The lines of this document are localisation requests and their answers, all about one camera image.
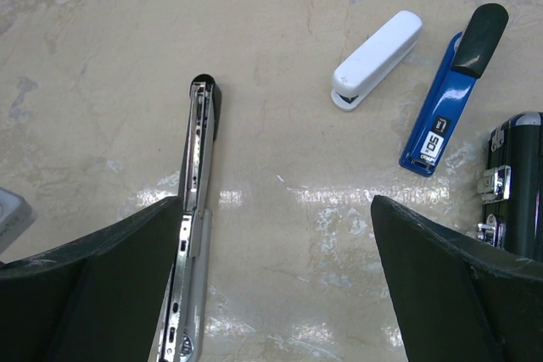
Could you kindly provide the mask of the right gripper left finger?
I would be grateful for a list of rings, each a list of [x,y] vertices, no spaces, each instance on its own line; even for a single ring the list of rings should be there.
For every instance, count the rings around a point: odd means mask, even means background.
[[[145,361],[176,256],[182,200],[1,266],[3,361]]]

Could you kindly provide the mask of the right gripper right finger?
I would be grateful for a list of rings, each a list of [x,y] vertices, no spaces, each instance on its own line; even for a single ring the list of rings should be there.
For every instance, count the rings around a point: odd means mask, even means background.
[[[540,361],[542,264],[377,195],[371,217],[410,361]]]

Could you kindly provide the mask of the silver black stapler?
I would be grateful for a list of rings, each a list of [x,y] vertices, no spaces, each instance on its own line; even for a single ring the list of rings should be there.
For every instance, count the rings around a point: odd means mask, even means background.
[[[206,208],[221,90],[213,76],[197,75],[189,87],[188,130],[178,196],[182,218],[176,259],[165,291],[155,359],[197,361],[202,352],[212,212]]]

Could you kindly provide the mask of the white staple box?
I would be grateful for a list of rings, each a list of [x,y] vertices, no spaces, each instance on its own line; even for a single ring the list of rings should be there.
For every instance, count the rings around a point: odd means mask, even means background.
[[[0,252],[9,248],[36,220],[36,212],[19,194],[0,188]]]

